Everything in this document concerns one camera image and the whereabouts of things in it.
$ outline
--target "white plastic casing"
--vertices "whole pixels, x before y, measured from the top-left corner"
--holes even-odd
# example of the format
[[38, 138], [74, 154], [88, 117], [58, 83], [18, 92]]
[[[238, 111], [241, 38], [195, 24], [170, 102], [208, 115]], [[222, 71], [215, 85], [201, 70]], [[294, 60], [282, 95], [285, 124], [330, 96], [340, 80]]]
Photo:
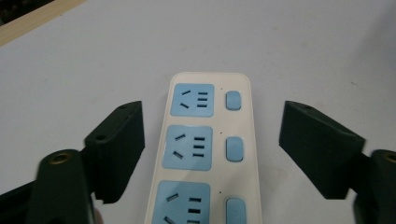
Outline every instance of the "white plastic casing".
[[[170, 113], [177, 83], [212, 84], [214, 114], [210, 118], [176, 117]], [[226, 108], [226, 93], [239, 91], [241, 108]], [[169, 125], [210, 126], [213, 129], [212, 165], [209, 171], [163, 168], [166, 131]], [[239, 136], [244, 143], [244, 158], [231, 162], [226, 158], [226, 139]], [[162, 180], [207, 183], [210, 186], [210, 223], [226, 224], [226, 202], [240, 198], [246, 204], [247, 223], [262, 223], [259, 174], [254, 131], [251, 88], [248, 78], [236, 73], [180, 73], [174, 76], [168, 94], [163, 128], [146, 213], [146, 224], [152, 224], [157, 187]]]

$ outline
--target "gray surface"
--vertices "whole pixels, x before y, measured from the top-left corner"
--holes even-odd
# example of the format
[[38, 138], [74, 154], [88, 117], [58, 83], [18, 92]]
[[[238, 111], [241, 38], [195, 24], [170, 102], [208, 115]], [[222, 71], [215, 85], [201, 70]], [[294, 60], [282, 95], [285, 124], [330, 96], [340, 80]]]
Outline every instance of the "gray surface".
[[144, 102], [147, 148], [105, 222], [143, 223], [172, 76], [240, 72], [252, 82], [264, 223], [352, 224], [278, 146], [283, 103], [312, 105], [396, 149], [396, 2], [89, 0], [0, 48], [0, 193], [83, 138], [114, 107]]

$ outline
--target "blue switch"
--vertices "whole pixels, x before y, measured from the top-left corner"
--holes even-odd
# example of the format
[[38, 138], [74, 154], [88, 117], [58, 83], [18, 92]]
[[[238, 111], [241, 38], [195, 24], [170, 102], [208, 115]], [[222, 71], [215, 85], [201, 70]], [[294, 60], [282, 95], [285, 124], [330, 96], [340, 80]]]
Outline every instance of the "blue switch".
[[240, 110], [241, 109], [241, 94], [239, 91], [227, 91], [225, 96], [226, 108], [228, 110]]
[[244, 143], [240, 137], [228, 137], [226, 140], [226, 156], [228, 161], [238, 162], [244, 159]]
[[226, 216], [226, 224], [246, 224], [247, 209], [245, 202], [239, 198], [227, 200]]

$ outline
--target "power strip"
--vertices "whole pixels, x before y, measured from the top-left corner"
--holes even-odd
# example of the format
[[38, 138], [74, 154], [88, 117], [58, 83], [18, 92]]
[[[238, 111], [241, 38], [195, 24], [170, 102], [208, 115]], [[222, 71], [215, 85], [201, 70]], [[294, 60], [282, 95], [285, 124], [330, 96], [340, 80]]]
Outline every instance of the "power strip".
[[145, 223], [262, 223], [245, 75], [181, 73], [173, 78]]

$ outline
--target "blue square socket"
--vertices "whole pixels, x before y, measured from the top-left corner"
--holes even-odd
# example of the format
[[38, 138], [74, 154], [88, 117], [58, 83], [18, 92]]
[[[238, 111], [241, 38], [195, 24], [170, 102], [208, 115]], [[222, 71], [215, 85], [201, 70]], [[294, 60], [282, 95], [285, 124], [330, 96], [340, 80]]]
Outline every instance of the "blue square socket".
[[212, 166], [212, 128], [171, 125], [168, 127], [163, 167], [208, 171]]
[[206, 183], [163, 180], [158, 185], [152, 224], [209, 223], [210, 187]]
[[215, 87], [212, 84], [176, 84], [171, 115], [178, 117], [213, 116]]

